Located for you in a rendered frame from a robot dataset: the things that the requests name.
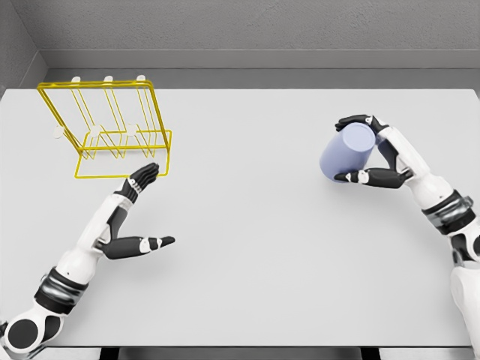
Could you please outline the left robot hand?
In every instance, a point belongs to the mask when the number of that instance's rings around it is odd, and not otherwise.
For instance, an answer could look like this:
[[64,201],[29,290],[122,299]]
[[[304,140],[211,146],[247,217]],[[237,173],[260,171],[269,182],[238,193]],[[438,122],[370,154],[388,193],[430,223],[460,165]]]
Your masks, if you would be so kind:
[[104,255],[109,260],[119,260],[146,255],[174,243],[176,240],[172,236],[119,236],[119,230],[138,196],[158,175],[157,163],[150,163],[129,175],[94,213],[79,238],[78,246],[93,254]]

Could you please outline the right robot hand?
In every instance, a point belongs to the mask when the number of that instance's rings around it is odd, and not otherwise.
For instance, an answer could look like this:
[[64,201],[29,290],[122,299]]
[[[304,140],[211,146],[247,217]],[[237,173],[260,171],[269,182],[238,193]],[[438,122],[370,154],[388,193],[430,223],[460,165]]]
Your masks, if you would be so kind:
[[351,115],[340,119],[335,127],[341,131],[353,123],[367,125],[373,131],[377,148],[386,159],[388,167],[341,172],[334,176],[334,180],[397,189],[403,184],[409,185],[431,177],[431,169],[425,160],[397,128],[373,115]]

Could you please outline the lavender blue cup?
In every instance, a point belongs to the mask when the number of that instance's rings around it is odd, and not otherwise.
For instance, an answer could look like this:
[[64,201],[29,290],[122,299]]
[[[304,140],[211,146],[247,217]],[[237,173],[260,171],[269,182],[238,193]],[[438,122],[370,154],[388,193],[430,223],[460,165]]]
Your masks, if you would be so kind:
[[339,173],[362,170],[375,143],[375,134],[366,124],[348,124],[325,147],[319,159],[322,173],[335,182]]

